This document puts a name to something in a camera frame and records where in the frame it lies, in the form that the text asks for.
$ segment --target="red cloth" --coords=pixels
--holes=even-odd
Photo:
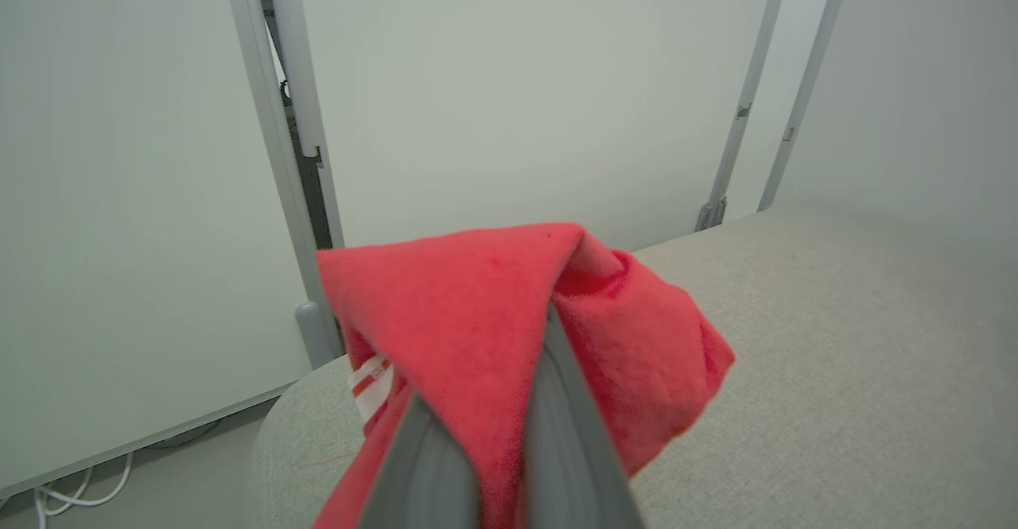
[[[323,250],[318,261],[353,368],[384,352],[397,373],[316,529],[356,526],[411,391],[476,468],[482,527],[521,526],[523,420],[549,298],[630,476],[693,424],[735,358],[686,291],[579,225]]]

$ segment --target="white partition panel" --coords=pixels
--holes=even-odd
[[[1018,0],[844,0],[785,199],[1018,257]]]
[[[693,231],[765,2],[303,0],[346,243]]]
[[[0,8],[3,493],[310,366],[228,0]]]

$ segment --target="beige upholstered surface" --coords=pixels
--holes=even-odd
[[[739,356],[633,481],[648,527],[1018,526],[1018,285],[923,233],[775,208],[637,257]],[[345,359],[294,385],[252,461],[252,526],[310,525],[360,444]]]

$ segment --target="metal bracket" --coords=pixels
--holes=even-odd
[[[319,167],[320,170],[323,170],[323,168],[325,168],[325,163],[322,162],[322,145],[321,144],[316,144],[315,145],[315,157],[304,156],[304,159],[307,159],[308,162],[314,162],[316,164],[316,166]]]
[[[728,195],[722,196],[717,208],[710,202],[700,208],[700,214],[696,219],[696,232],[705,231],[712,227],[718,227],[725,220],[725,210],[728,210]]]

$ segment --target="floor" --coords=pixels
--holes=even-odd
[[[48,519],[50,529],[240,529],[248,454],[262,420],[275,401],[223,418],[208,435],[173,450],[142,450],[123,490],[95,508],[71,508]],[[83,498],[98,498],[116,486],[123,458],[96,468]],[[79,477],[57,482],[73,492]],[[0,529],[34,529],[31,493],[15,495],[0,511]]]

